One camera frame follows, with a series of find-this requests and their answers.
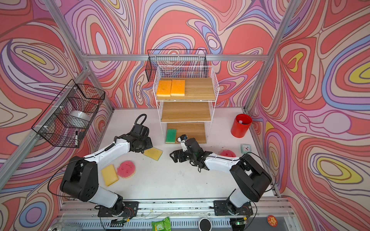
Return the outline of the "yellow green sponge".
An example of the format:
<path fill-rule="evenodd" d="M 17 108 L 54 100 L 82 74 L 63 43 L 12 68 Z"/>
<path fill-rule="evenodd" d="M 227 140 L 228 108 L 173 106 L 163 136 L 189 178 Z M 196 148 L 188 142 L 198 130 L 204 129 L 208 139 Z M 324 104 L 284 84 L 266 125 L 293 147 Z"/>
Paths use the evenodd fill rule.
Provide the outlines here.
<path fill-rule="evenodd" d="M 176 129 L 167 129 L 165 143 L 166 144 L 176 143 L 176 135 L 177 135 Z"/>
<path fill-rule="evenodd" d="M 163 153 L 162 150 L 157 149 L 157 148 L 154 148 L 154 147 L 152 147 L 152 148 L 147 149 L 147 150 L 144 151 L 144 155 L 146 157 L 149 157 L 149 158 L 151 158 L 151 159 L 153 159 L 155 161 L 158 161 L 160 159 L 162 153 Z"/>

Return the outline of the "orange yellow sponge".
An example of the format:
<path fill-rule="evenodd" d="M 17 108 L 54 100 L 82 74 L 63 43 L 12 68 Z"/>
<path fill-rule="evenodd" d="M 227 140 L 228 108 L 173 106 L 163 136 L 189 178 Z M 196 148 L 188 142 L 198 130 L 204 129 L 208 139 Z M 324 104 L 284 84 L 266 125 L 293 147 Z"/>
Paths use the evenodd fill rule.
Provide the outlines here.
<path fill-rule="evenodd" d="M 156 96 L 170 97 L 172 88 L 172 80 L 160 80 L 157 88 Z"/>
<path fill-rule="evenodd" d="M 101 174 L 106 186 L 110 186 L 119 180 L 116 169 L 113 164 L 106 166 L 101 170 Z"/>
<path fill-rule="evenodd" d="M 185 96 L 185 80 L 172 80 L 171 97 Z"/>

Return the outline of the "red round sticker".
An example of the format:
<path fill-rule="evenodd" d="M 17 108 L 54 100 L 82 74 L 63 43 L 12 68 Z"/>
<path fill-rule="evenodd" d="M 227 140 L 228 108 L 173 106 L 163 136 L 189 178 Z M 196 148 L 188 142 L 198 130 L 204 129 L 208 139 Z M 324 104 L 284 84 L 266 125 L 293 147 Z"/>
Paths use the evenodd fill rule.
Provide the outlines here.
<path fill-rule="evenodd" d="M 278 226 L 278 221 L 277 221 L 276 217 L 273 216 L 273 215 L 268 215 L 267 222 L 271 227 L 277 227 Z"/>

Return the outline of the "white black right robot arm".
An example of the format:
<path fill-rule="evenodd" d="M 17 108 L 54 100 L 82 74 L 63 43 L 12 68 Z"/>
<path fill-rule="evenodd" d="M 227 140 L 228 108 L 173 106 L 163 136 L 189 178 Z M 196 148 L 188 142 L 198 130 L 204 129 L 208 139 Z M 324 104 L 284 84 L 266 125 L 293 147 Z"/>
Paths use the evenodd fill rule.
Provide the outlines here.
<path fill-rule="evenodd" d="M 210 151 L 204 151 L 196 139 L 187 136 L 178 138 L 181 149 L 170 153 L 175 163 L 188 161 L 198 171 L 220 171 L 230 174 L 238 188 L 234 189 L 226 200 L 214 201 L 217 216 L 236 216 L 243 213 L 251 202 L 258 202 L 272 183 L 268 172 L 248 153 L 241 157 L 224 157 Z"/>

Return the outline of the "silver bowl in basket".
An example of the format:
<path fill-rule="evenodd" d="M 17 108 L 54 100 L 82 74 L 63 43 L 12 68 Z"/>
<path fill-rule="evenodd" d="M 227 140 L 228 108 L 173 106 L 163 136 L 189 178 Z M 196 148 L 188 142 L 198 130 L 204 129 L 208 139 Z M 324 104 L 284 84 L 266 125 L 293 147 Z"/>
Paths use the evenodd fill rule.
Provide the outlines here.
<path fill-rule="evenodd" d="M 85 120 L 85 121 L 91 120 L 91 117 L 83 111 L 73 110 L 69 113 L 69 115 Z"/>

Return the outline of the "red ribbed metal bucket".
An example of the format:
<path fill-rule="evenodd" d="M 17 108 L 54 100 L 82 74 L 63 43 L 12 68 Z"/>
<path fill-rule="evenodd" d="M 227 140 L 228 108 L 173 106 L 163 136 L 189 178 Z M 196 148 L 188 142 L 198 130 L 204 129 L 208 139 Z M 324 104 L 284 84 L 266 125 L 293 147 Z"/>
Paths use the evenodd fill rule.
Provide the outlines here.
<path fill-rule="evenodd" d="M 246 114 L 238 114 L 233 122 L 231 134 L 236 138 L 243 138 L 252 124 L 252 118 Z"/>

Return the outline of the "pink smiley sponge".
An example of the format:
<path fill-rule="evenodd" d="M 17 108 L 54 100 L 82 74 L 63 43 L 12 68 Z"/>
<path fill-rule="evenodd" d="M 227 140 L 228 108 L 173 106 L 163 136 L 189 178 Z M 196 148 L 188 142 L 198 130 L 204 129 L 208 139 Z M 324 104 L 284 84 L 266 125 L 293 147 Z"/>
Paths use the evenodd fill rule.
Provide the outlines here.
<path fill-rule="evenodd" d="M 117 168 L 117 175 L 121 178 L 128 179 L 136 172 L 136 166 L 132 161 L 124 161 Z"/>
<path fill-rule="evenodd" d="M 236 154 L 231 150 L 223 150 L 220 153 L 220 155 L 223 156 L 223 157 L 232 157 L 232 158 L 237 157 Z"/>

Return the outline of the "green snack packet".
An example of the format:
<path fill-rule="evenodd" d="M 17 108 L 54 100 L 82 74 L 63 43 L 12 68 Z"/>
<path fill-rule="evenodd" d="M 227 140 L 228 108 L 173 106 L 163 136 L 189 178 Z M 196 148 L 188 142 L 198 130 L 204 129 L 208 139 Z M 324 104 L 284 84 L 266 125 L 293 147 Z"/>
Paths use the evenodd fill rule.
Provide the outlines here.
<path fill-rule="evenodd" d="M 152 231 L 171 231 L 171 221 L 168 217 L 161 221 L 153 221 L 152 223 Z"/>

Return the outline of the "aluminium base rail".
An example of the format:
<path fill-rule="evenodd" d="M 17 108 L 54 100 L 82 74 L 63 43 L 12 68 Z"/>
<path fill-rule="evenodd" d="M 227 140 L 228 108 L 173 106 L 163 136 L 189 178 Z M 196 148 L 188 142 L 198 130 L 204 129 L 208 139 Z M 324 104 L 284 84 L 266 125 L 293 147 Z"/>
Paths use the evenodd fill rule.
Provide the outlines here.
<path fill-rule="evenodd" d="M 217 216 L 214 201 L 221 198 L 158 199 L 126 201 L 120 217 L 109 215 L 91 203 L 66 201 L 54 220 L 62 224 L 76 224 L 84 231 L 150 231 L 153 221 L 168 217 L 175 230 L 198 230 L 201 219 L 210 221 L 213 231 L 299 231 L 300 227 L 293 209 L 286 199 L 265 197 L 246 206 L 236 216 Z M 267 222 L 268 215 L 278 221 L 277 227 Z"/>

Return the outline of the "small mint alarm clock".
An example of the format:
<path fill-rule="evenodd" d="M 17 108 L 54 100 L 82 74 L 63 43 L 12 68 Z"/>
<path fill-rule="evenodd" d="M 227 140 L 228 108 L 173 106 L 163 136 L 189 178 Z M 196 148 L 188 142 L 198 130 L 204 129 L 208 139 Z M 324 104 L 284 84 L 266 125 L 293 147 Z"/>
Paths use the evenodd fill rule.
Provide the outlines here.
<path fill-rule="evenodd" d="M 242 154 L 247 154 L 247 153 L 251 152 L 251 145 L 241 144 L 240 149 L 241 149 Z"/>

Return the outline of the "black marker in basket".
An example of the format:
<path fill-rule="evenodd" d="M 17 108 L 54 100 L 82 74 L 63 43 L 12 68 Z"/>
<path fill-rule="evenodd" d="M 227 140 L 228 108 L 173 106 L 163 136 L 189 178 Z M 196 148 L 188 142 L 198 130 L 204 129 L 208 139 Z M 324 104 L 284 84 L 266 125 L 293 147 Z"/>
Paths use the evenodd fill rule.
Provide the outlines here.
<path fill-rule="evenodd" d="M 75 139 L 74 139 L 75 147 L 79 147 L 78 133 L 79 133 L 78 131 L 75 131 Z"/>

